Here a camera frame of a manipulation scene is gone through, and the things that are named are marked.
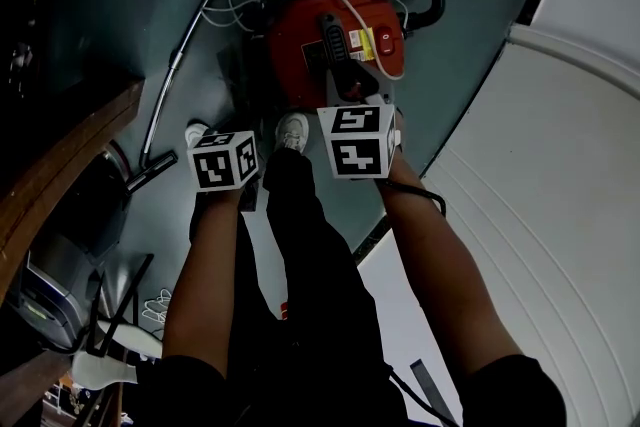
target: red button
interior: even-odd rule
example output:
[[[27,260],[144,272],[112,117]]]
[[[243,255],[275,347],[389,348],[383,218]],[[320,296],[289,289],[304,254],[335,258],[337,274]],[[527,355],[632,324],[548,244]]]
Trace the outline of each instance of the red button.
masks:
[[[395,50],[391,28],[383,26],[376,30],[376,45],[380,55],[391,55]]]

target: vacuum hose wand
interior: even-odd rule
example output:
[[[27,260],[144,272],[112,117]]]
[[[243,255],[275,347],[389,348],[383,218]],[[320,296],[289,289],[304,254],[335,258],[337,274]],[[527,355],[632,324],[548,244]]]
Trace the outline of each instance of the vacuum hose wand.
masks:
[[[167,70],[167,75],[162,84],[162,89],[160,90],[160,94],[158,95],[158,99],[156,100],[156,105],[153,109],[153,114],[151,116],[151,121],[149,122],[149,128],[147,128],[147,135],[144,140],[144,145],[142,146],[142,151],[140,152],[140,168],[142,170],[147,169],[149,166],[149,153],[151,152],[151,144],[153,143],[153,137],[156,133],[156,129],[158,128],[158,122],[160,121],[160,114],[162,112],[162,107],[164,106],[164,102],[169,94],[169,90],[171,89],[171,85],[173,84],[173,80],[180,68],[180,62],[184,57],[186,52],[187,45],[193,32],[200,21],[200,17],[202,16],[202,8],[205,7],[210,0],[202,0],[198,9],[194,13],[187,30],[182,36],[180,40],[180,44],[176,47],[176,49],[171,54],[171,61],[169,63],[169,69]]]

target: dark green floor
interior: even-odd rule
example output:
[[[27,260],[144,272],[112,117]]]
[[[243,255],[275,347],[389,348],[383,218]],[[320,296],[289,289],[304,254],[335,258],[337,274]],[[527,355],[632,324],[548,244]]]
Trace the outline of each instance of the dark green floor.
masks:
[[[408,1],[414,10],[420,9],[423,2],[428,3]],[[424,169],[461,115],[524,2],[446,1],[443,18],[407,41],[406,78],[396,89],[397,104],[407,120],[406,153],[418,170]],[[55,0],[55,38],[44,70],[51,88],[79,77],[82,59],[90,55],[106,58],[147,78],[138,119],[119,138],[132,163],[137,162],[169,53],[198,2]],[[190,119],[215,123],[231,113],[230,95],[216,54],[237,37],[236,29],[203,24],[197,30],[156,135],[156,155],[174,148],[183,157],[183,130]],[[352,248],[357,247],[382,216],[374,186],[331,177],[316,123],[312,123],[308,155],[328,220]],[[154,293],[161,286],[172,288],[182,265],[188,248],[186,228],[193,196],[186,159],[181,158],[178,165],[133,199],[121,250],[157,253],[147,280],[148,289]],[[261,236],[253,235],[256,253],[260,252]]]

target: wrist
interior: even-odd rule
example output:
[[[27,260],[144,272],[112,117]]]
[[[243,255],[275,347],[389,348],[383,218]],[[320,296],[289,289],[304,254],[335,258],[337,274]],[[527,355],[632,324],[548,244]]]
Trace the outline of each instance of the wrist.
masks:
[[[418,175],[411,169],[409,163],[405,160],[402,151],[396,150],[389,170],[389,180],[392,182],[403,183],[406,185],[413,185],[415,187],[421,187],[422,183]]]
[[[206,210],[227,207],[237,209],[243,191],[244,188],[234,189],[231,191],[210,192],[207,195]]]

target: white sneaker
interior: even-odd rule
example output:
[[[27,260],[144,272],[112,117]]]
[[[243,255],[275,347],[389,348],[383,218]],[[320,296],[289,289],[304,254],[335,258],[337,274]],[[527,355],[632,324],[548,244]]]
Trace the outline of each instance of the white sneaker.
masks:
[[[184,138],[187,141],[187,147],[191,148],[195,141],[200,139],[209,127],[204,123],[192,123],[184,131]]]
[[[290,148],[302,153],[309,139],[309,120],[304,114],[286,114],[276,127],[276,150]]]

